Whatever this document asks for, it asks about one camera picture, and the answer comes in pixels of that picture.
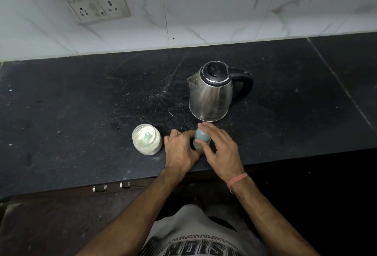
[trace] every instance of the wristband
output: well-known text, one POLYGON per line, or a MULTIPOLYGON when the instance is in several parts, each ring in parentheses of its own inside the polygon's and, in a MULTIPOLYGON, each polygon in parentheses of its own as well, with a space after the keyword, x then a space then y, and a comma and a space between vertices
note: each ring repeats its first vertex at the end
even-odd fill
POLYGON ((231 186, 232 184, 234 184, 235 182, 238 182, 238 181, 242 180, 243 178, 245 178, 245 177, 247 177, 247 176, 248 176, 247 173, 243 173, 243 174, 240 174, 239 176, 237 176, 237 177, 231 179, 230 182, 228 182, 228 184, 227 184, 227 186, 228 186, 228 188, 229 188, 229 191, 230 191, 231 193, 233 193, 232 190, 230 189, 230 186, 231 186))

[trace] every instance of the t-shirt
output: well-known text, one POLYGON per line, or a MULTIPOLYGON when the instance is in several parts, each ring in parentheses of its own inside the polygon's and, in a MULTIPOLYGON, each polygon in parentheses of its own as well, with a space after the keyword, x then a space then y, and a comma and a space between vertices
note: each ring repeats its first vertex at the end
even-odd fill
POLYGON ((195 205, 183 206, 175 215, 156 221, 140 256, 268 255, 254 236, 244 239, 236 231, 210 220, 195 205))

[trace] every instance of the kettle handle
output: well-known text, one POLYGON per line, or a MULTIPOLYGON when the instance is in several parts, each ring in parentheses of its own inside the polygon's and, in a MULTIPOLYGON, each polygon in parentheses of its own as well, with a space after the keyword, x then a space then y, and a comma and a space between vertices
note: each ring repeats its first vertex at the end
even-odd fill
POLYGON ((241 68, 228 67, 228 72, 233 82, 243 82, 242 89, 236 95, 233 95, 231 104, 234 104, 241 101, 250 93, 254 80, 251 73, 241 68))

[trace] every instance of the kettle lid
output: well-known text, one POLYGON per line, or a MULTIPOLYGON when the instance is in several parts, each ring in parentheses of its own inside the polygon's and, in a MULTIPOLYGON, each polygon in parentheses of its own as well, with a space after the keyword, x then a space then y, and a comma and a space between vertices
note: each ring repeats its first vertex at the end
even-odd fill
POLYGON ((231 80, 228 66, 221 61, 207 62, 200 70, 200 77, 211 86, 223 86, 231 80))

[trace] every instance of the electric kettle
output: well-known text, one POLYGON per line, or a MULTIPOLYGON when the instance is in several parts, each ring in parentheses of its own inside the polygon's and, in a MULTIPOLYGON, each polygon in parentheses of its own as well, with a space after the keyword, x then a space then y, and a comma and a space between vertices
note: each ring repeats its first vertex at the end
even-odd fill
POLYGON ((190 87, 189 108, 198 119, 214 122, 223 118, 230 104, 237 103, 252 90, 252 75, 240 68, 227 66, 221 61, 210 61, 197 73, 187 78, 190 87), (243 82, 234 94, 234 82, 243 82))

